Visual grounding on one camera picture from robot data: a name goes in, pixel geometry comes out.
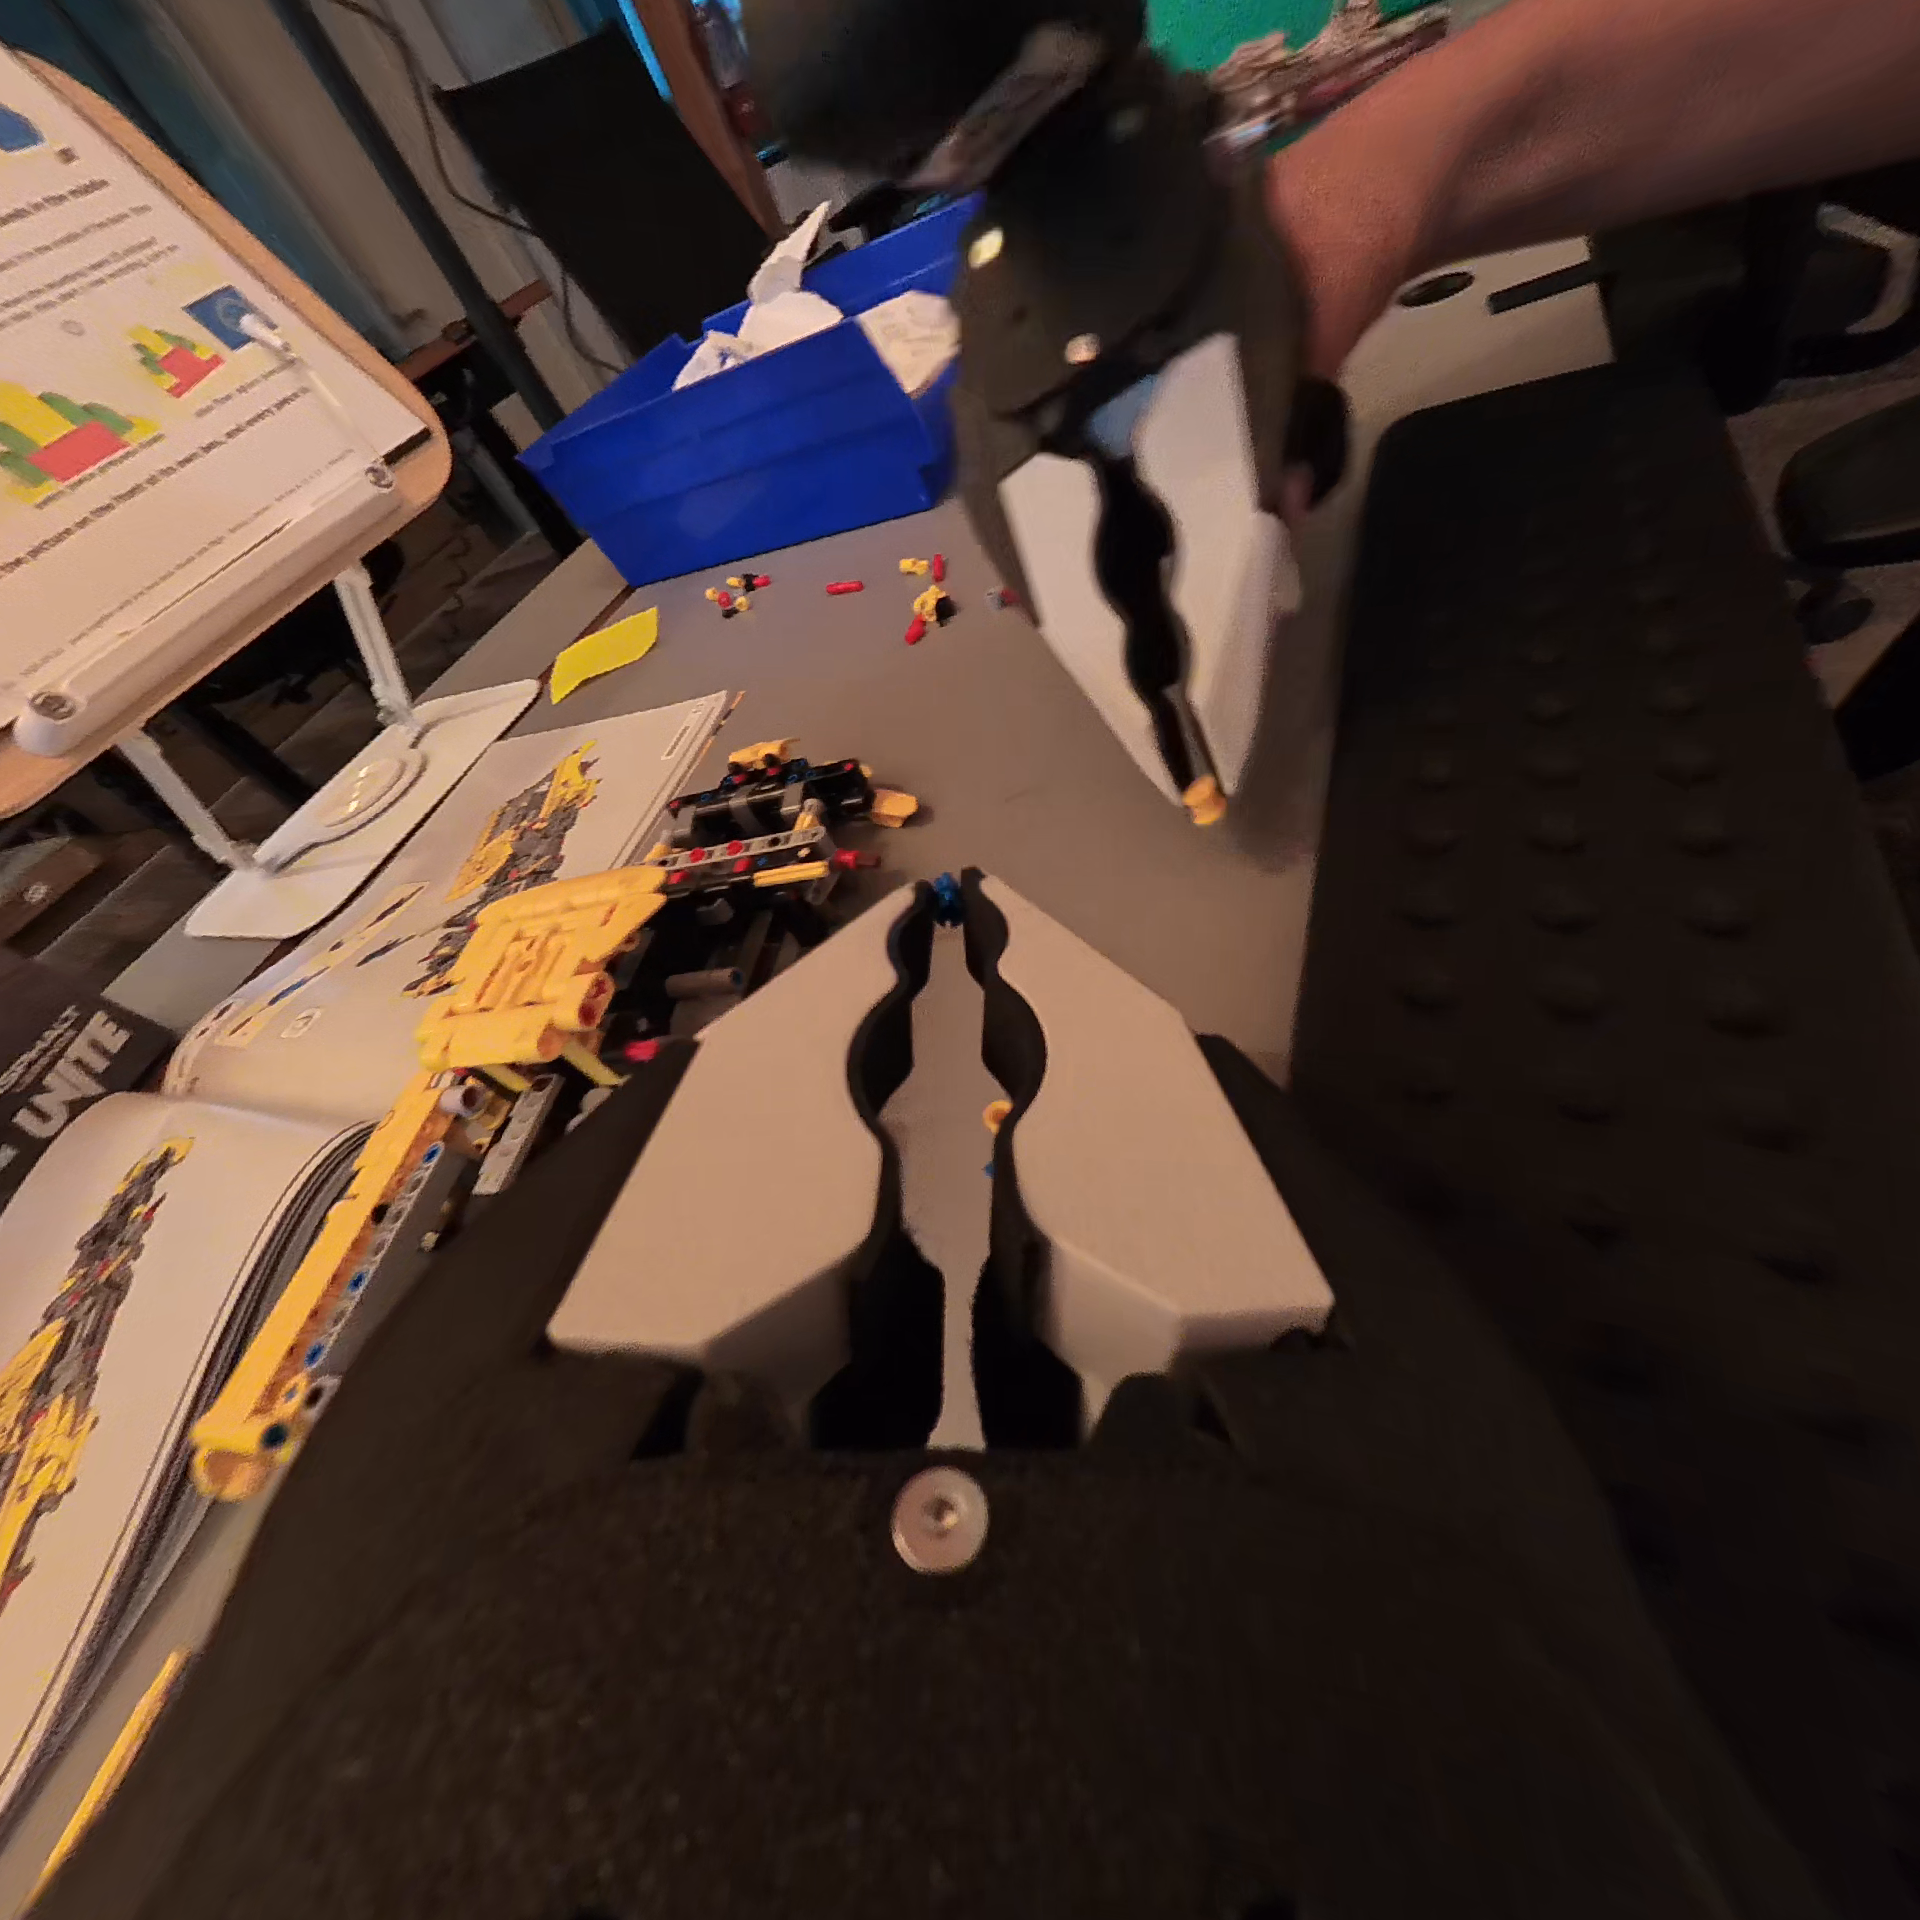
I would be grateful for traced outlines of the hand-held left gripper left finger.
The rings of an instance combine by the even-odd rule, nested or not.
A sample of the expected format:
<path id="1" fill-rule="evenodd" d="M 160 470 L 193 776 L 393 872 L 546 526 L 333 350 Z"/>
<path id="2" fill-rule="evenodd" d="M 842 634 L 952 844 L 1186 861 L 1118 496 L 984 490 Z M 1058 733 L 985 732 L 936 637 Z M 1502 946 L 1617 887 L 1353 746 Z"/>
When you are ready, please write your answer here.
<path id="1" fill-rule="evenodd" d="M 915 1064 L 936 893 L 907 883 L 716 1019 L 546 1324 L 717 1374 L 944 1366 L 944 1279 L 881 1112 Z"/>

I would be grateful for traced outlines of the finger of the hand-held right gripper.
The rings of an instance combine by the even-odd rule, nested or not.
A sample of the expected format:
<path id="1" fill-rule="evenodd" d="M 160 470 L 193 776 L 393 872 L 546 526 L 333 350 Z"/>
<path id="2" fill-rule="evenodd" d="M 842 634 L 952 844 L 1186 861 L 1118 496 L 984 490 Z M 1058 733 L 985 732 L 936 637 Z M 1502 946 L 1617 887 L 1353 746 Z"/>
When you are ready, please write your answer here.
<path id="1" fill-rule="evenodd" d="M 1304 604 L 1289 527 L 1260 491 L 1237 336 L 1206 336 L 1152 379 L 1132 455 L 1170 523 L 1163 582 L 1184 635 L 1177 693 L 1198 727 L 1190 768 L 1230 798 L 1257 751 L 1276 635 Z"/>
<path id="2" fill-rule="evenodd" d="M 998 483 L 1037 634 L 1139 772 L 1170 802 L 1202 779 L 1189 642 L 1170 604 L 1170 523 L 1132 459 L 1043 451 Z"/>

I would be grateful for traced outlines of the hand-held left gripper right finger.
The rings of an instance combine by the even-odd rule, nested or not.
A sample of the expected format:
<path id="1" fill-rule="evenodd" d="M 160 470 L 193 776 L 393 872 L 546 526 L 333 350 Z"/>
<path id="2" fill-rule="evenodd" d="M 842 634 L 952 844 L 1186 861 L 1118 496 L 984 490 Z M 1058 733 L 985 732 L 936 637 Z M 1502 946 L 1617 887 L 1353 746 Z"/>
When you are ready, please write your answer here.
<path id="1" fill-rule="evenodd" d="M 1109 1394 L 1324 1334 L 1333 1287 L 1184 1015 L 1005 879 L 957 895 L 1005 1106 L 977 1390 Z"/>

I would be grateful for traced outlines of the yellow toy brick car model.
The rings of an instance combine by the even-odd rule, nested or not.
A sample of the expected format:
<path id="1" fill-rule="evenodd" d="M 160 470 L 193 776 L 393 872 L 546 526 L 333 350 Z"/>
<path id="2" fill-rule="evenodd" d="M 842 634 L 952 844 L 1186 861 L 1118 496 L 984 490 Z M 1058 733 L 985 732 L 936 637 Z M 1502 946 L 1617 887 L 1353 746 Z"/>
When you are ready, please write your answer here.
<path id="1" fill-rule="evenodd" d="M 843 847 L 846 827 L 920 814 L 865 760 L 805 759 L 776 738 L 667 800 L 630 866 L 564 878 L 532 822 L 492 827 L 403 989 L 418 1010 L 413 1071 L 190 1434 L 197 1493 L 246 1502 L 293 1460 L 354 1307 L 442 1173 L 458 1198 L 502 1192 L 555 1112 L 584 1118 L 659 1054 L 681 1004 L 742 994 L 731 981 L 673 987 L 697 976 L 697 933 L 742 924 L 764 951 L 773 936 L 816 946 L 820 903 L 877 860 Z"/>

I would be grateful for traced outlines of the person's right forearm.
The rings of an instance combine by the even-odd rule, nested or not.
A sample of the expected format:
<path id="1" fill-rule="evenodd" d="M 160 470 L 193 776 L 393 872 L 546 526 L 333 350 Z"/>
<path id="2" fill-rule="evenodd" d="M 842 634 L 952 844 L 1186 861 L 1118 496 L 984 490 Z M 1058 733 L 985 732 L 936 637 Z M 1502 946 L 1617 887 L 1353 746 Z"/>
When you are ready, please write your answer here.
<path id="1" fill-rule="evenodd" d="M 1416 271 L 1913 160 L 1918 4 L 1509 4 L 1411 78 Z"/>

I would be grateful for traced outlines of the person's right hand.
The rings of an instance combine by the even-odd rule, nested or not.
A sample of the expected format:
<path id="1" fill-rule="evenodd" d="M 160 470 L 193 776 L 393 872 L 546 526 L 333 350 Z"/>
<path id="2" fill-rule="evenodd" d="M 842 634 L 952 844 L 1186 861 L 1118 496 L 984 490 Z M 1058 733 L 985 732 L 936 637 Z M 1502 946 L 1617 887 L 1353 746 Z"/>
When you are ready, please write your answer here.
<path id="1" fill-rule="evenodd" d="M 1306 370 L 1333 379 L 1434 264 L 1434 152 L 1401 128 L 1328 122 L 1269 163 L 1266 208 L 1304 285 Z"/>

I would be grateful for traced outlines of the scattered small toy brick pieces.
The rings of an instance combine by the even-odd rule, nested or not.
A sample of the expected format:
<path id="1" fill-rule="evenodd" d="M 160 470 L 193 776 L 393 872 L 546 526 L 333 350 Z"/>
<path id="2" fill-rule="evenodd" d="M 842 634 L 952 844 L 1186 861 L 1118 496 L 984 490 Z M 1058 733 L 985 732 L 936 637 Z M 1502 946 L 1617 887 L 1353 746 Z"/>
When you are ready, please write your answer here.
<path id="1" fill-rule="evenodd" d="M 926 635 L 949 627 L 957 618 L 954 564 L 947 552 L 906 555 L 899 559 L 897 574 L 915 586 L 902 628 L 906 645 L 924 642 Z M 717 608 L 722 618 L 741 618 L 752 611 L 754 599 L 770 586 L 773 576 L 765 572 L 741 570 L 709 586 L 705 602 Z"/>

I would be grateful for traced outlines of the white crumpled paper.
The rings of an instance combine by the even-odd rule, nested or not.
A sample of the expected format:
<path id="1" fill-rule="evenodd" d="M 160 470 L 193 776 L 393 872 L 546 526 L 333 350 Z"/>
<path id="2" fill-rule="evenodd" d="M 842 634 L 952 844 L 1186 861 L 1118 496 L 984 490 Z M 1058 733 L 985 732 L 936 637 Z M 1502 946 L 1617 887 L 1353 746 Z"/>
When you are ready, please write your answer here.
<path id="1" fill-rule="evenodd" d="M 957 316 L 944 294 L 899 292 L 860 311 L 853 323 L 913 399 L 940 384 L 961 350 Z"/>
<path id="2" fill-rule="evenodd" d="M 834 302 L 802 284 L 829 218 L 833 205 L 820 202 L 770 248 L 750 278 L 738 312 L 707 323 L 705 336 L 674 376 L 674 392 L 843 323 Z"/>

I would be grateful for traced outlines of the blue storage bin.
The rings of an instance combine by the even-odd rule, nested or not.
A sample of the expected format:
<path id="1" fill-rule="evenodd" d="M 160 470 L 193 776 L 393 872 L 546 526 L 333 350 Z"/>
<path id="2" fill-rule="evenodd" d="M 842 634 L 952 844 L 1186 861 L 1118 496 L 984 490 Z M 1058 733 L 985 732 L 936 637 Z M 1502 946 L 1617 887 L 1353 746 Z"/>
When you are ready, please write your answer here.
<path id="1" fill-rule="evenodd" d="M 861 326 L 954 290 L 979 198 L 961 198 L 805 275 L 838 323 L 680 387 L 667 338 L 542 434 L 523 468 L 634 588 L 915 516 L 954 484 L 954 367 L 907 390 Z"/>

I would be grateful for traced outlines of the yellow paper piece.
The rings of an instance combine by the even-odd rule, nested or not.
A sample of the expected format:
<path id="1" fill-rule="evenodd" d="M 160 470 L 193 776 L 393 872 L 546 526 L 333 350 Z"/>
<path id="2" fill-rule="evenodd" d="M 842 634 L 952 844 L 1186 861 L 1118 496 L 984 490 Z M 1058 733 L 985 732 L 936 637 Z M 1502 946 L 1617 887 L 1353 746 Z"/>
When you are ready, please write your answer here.
<path id="1" fill-rule="evenodd" d="M 659 608 L 627 612 L 601 631 L 593 631 L 564 647 L 549 667 L 546 694 L 553 707 L 603 676 L 617 674 L 659 645 Z"/>

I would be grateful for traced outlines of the black dimpled chair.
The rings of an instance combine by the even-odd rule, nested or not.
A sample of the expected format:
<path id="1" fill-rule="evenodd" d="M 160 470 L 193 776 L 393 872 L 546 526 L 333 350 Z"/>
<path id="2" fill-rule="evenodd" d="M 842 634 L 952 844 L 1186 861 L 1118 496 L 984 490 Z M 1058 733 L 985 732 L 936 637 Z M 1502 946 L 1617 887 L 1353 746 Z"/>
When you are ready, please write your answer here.
<path id="1" fill-rule="evenodd" d="M 1547 1386 L 1836 1915 L 1916 1915 L 1916 946 L 1712 399 L 1380 440 L 1292 1086 Z"/>

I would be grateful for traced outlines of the open instruction booklet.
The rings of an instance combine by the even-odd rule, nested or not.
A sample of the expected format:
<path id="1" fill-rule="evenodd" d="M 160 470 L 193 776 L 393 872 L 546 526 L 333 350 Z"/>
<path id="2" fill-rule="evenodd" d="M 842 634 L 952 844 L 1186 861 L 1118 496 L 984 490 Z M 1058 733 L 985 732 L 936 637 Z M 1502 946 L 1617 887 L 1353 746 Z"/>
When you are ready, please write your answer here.
<path id="1" fill-rule="evenodd" d="M 492 746 L 369 890 L 74 1118 L 2 1220 L 4 1819 L 195 1526 L 187 1430 L 416 1067 L 473 915 L 634 861 L 731 691 Z"/>

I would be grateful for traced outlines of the toy car set box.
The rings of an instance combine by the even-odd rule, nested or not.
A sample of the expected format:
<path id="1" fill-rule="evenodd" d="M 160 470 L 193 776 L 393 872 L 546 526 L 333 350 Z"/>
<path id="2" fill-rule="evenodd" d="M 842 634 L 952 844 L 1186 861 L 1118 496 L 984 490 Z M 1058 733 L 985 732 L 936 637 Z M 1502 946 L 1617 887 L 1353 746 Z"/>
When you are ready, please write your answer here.
<path id="1" fill-rule="evenodd" d="M 2 1203 L 76 1118 L 148 1086 L 174 1047 L 168 1023 L 2 949 Z"/>

